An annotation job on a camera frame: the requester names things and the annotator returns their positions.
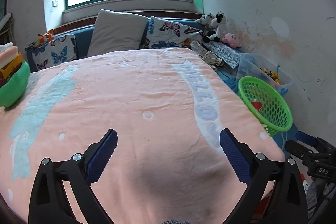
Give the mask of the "clear plastic storage box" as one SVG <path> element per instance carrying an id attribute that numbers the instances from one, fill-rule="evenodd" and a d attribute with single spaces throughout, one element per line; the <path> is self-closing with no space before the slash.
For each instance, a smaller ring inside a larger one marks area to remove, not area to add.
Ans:
<path id="1" fill-rule="evenodd" d="M 292 85 L 291 78 L 281 69 L 261 55 L 240 53 L 240 63 L 236 74 L 236 81 L 245 76 L 252 76 L 263 80 L 276 89 L 282 96 L 286 95 Z"/>

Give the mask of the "red paper cup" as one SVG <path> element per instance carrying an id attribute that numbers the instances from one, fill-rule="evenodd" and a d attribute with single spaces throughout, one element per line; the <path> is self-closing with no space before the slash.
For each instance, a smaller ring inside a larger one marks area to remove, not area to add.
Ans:
<path id="1" fill-rule="evenodd" d="M 259 101 L 251 102 L 251 105 L 261 114 L 263 111 L 263 104 Z"/>

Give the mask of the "butterfly pillow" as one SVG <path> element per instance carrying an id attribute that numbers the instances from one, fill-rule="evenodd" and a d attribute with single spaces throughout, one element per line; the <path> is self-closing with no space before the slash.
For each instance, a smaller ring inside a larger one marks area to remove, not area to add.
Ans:
<path id="1" fill-rule="evenodd" d="M 41 71 L 61 63 L 77 59 L 77 48 L 74 34 L 58 36 L 38 48 L 27 52 L 29 65 L 33 71 Z"/>
<path id="2" fill-rule="evenodd" d="M 151 16 L 141 49 L 189 48 L 193 41 L 201 42 L 204 32 L 195 27 Z"/>

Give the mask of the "green plastic basket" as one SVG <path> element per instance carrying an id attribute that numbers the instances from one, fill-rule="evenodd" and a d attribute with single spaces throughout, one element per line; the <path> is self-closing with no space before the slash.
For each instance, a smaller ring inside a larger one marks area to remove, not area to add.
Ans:
<path id="1" fill-rule="evenodd" d="M 238 96 L 270 136 L 292 127 L 293 117 L 288 104 L 280 93 L 263 80 L 252 76 L 242 77 L 238 81 Z M 261 114 L 251 105 L 253 101 L 262 103 Z"/>

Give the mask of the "cow plush toy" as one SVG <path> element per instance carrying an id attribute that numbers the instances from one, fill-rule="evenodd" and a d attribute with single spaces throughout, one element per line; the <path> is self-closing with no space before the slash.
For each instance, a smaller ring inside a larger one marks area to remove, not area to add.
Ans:
<path id="1" fill-rule="evenodd" d="M 224 13 L 217 13 L 214 19 L 211 20 L 211 30 L 207 31 L 206 34 L 203 36 L 203 42 L 221 42 L 224 36 L 224 32 L 227 31 L 226 21 L 227 20 Z"/>

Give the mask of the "grey plush toy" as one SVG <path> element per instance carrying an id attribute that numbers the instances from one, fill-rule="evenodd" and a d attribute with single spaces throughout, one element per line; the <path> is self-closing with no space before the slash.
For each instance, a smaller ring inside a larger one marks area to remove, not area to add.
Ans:
<path id="1" fill-rule="evenodd" d="M 214 16 L 213 14 L 203 14 L 201 18 L 197 19 L 197 23 L 201 24 L 203 26 L 209 26 L 211 24 L 211 21 L 213 20 Z"/>

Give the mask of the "right butterfly pillow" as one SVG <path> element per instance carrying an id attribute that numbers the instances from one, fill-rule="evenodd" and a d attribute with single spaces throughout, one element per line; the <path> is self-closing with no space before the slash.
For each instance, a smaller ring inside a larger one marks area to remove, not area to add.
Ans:
<path id="1" fill-rule="evenodd" d="M 151 16 L 141 49 L 189 48 L 193 41 L 201 42 L 204 32 L 195 27 Z"/>

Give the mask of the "yellow toy vehicle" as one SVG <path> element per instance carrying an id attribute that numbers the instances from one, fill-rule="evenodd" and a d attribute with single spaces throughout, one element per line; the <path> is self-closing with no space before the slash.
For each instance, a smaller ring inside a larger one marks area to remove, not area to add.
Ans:
<path id="1" fill-rule="evenodd" d="M 266 68 L 263 68 L 262 71 L 263 71 L 266 75 L 268 75 L 268 76 L 269 76 L 274 82 L 276 82 L 277 84 L 280 84 L 280 83 L 281 83 L 277 72 L 270 71 L 269 69 L 266 69 Z"/>

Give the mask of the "grey patterned cloth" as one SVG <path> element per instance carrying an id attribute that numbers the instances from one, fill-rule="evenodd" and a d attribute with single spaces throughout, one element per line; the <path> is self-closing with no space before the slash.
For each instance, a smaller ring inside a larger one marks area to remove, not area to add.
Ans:
<path id="1" fill-rule="evenodd" d="M 229 67 L 235 69 L 240 62 L 239 52 L 219 42 L 204 43 L 204 46 L 222 59 Z"/>

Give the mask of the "orange fox plush toy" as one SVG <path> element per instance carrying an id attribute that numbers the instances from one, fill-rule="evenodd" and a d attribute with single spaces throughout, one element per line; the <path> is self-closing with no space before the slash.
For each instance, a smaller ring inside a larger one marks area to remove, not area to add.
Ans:
<path id="1" fill-rule="evenodd" d="M 39 38 L 34 47 L 39 48 L 42 44 L 51 42 L 54 39 L 54 29 L 50 29 L 45 34 L 38 34 Z"/>

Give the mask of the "pink blanket table cover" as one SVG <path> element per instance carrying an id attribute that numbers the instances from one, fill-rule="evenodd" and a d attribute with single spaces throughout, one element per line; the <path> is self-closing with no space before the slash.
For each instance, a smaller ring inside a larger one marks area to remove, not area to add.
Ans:
<path id="1" fill-rule="evenodd" d="M 30 75 L 1 110 L 1 195 L 22 219 L 40 162 L 68 160 L 109 129 L 118 145 L 92 185 L 115 223 L 222 223 L 242 196 L 219 143 L 228 128 L 284 154 L 241 99 L 188 49 L 111 52 Z"/>

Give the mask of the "green plush cushion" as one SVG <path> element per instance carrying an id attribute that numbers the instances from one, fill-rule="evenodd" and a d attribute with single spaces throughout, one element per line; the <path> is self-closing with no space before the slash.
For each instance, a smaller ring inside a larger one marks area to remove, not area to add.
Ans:
<path id="1" fill-rule="evenodd" d="M 9 81 L 1 87 L 1 107 L 13 106 L 25 92 L 30 77 L 30 67 L 26 61 L 11 76 Z"/>

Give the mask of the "left butterfly pillow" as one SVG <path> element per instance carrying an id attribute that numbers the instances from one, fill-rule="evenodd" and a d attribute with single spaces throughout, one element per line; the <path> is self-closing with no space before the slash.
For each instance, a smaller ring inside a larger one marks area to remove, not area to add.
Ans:
<path id="1" fill-rule="evenodd" d="M 58 36 L 38 48 L 27 52 L 29 65 L 33 71 L 41 71 L 61 63 L 77 59 L 77 48 L 74 34 Z"/>

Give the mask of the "pink plush toy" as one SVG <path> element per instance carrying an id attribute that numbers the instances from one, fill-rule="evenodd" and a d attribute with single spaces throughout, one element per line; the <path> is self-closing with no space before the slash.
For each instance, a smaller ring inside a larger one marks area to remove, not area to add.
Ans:
<path id="1" fill-rule="evenodd" d="M 230 48 L 233 49 L 240 49 L 242 46 L 240 45 L 239 40 L 236 38 L 234 34 L 231 33 L 224 33 L 222 37 L 222 42 L 228 45 Z"/>

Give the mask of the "beige crumpled cloth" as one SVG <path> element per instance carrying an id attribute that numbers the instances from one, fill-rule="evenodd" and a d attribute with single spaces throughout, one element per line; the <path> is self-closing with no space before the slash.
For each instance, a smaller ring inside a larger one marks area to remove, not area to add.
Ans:
<path id="1" fill-rule="evenodd" d="M 217 57 L 213 52 L 205 49 L 199 42 L 196 40 L 191 42 L 191 50 L 194 51 L 207 65 L 209 65 L 214 71 L 218 67 L 224 65 L 224 61 Z"/>

